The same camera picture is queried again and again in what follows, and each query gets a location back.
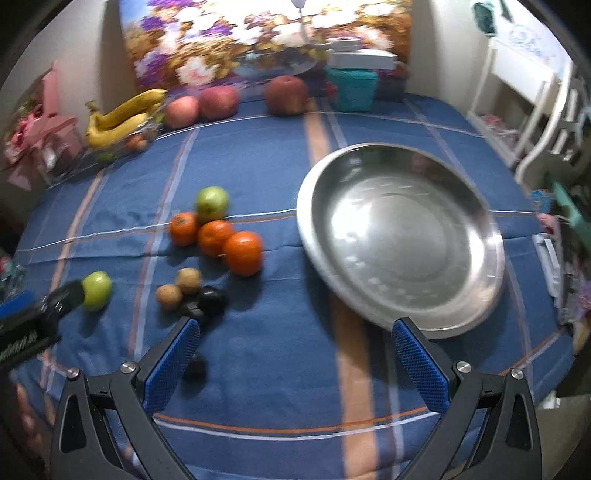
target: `bunch of bananas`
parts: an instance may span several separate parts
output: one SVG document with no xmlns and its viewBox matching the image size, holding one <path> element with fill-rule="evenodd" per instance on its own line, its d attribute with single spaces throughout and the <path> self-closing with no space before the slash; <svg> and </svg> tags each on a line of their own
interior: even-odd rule
<svg viewBox="0 0 591 480">
<path fill-rule="evenodd" d="M 86 140 L 91 148 L 97 149 L 117 142 L 133 133 L 140 125 L 162 106 L 166 90 L 155 88 L 140 93 L 112 112 L 103 115 L 94 102 L 88 102 L 90 109 Z"/>
</svg>

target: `red apple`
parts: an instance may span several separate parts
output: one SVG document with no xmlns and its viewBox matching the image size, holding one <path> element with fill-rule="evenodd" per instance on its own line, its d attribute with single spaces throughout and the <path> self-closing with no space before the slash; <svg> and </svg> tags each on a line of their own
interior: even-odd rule
<svg viewBox="0 0 591 480">
<path fill-rule="evenodd" d="M 230 86 L 208 87 L 199 97 L 201 113 L 210 121 L 236 115 L 239 101 L 238 92 Z"/>
<path fill-rule="evenodd" d="M 164 124 L 171 129 L 193 125 L 199 117 L 199 103 L 195 97 L 186 96 L 170 102 L 164 109 Z"/>
<path fill-rule="evenodd" d="M 308 101 L 308 87 L 297 77 L 282 75 L 272 79 L 265 89 L 265 104 L 271 115 L 301 115 Z"/>
</svg>

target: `green plastic object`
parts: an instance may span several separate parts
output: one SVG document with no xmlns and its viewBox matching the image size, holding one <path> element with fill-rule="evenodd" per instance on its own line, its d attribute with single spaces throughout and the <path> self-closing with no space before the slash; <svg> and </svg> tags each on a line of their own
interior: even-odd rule
<svg viewBox="0 0 591 480">
<path fill-rule="evenodd" d="M 339 112 L 367 112 L 374 103 L 378 74 L 372 70 L 325 67 L 326 93 Z"/>
<path fill-rule="evenodd" d="M 553 181 L 556 202 L 561 206 L 563 215 L 569 220 L 570 227 L 578 235 L 587 252 L 591 253 L 591 222 L 587 222 L 570 198 L 564 186 Z"/>
</svg>

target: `metal bowl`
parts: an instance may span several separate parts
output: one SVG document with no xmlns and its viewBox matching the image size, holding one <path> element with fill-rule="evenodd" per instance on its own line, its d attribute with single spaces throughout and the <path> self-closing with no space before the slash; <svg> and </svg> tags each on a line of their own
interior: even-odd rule
<svg viewBox="0 0 591 480">
<path fill-rule="evenodd" d="M 329 287 L 388 330 L 409 316 L 428 338 L 459 335 L 499 296 L 503 239 L 485 200 L 425 152 L 367 143 L 328 155 L 300 187 L 297 222 Z"/>
</svg>

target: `tangerine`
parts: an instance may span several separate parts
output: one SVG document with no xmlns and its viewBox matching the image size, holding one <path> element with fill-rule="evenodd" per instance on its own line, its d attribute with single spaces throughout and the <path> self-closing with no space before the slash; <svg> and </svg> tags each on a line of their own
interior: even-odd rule
<svg viewBox="0 0 591 480">
<path fill-rule="evenodd" d="M 203 225 L 197 233 L 201 251 L 210 257 L 222 254 L 224 243 L 235 233 L 234 227 L 225 220 L 214 220 Z"/>
<path fill-rule="evenodd" d="M 238 232 L 223 246 L 228 268 L 242 277 L 250 277 L 262 268 L 262 238 L 255 232 Z"/>
<path fill-rule="evenodd" d="M 179 213 L 170 220 L 169 230 L 173 243 L 186 247 L 195 243 L 199 223 L 193 212 Z"/>
</svg>

